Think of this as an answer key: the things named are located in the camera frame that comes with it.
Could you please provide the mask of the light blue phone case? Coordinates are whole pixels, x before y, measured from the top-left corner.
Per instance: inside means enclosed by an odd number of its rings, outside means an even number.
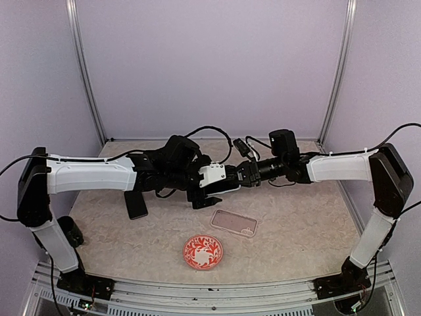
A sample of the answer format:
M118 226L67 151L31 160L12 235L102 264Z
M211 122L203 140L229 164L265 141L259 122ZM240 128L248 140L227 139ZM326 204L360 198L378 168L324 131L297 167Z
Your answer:
M239 190L241 185L220 185L220 186L207 186L205 188L206 195L208 196L215 196L220 194L226 194L228 192L233 192Z

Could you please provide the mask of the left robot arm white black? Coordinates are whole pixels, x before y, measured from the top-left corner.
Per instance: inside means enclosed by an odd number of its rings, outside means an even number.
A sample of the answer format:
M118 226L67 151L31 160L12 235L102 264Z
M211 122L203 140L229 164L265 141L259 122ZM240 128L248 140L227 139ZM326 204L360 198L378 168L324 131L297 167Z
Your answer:
M70 192L51 196L57 216L73 215L85 242L79 247L87 273L113 279L151 281L176 284L226 285L233 281L229 234L213 230L207 224L216 208L192 211L183 194L172 199L157 199L145 194L149 216L131 221L124 209L123 193L119 191ZM1 290L27 288L39 260L46 256L30 231L21 225L1 223L1 236L12 233L15 241L1 246ZM181 250L189 235L201 231L216 235L224 245L224 258L214 269L196 271L184 262Z

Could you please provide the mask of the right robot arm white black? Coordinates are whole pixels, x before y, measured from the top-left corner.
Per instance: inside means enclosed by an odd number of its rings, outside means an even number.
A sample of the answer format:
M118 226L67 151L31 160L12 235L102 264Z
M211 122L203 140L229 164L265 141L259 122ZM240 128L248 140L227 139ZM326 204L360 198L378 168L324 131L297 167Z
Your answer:
M234 171L234 180L241 187L255 187L264 181L285 177L292 184L356 182L372 194L370 218L359 240L342 263L338 274L314 280L317 296L330 298L372 286L369 264L393 235L397 221L409 210L407 201L414 188L414 179L394 145L380 144L358 151L339 153L302 152L295 134L287 129L269 134L272 157L243 162Z

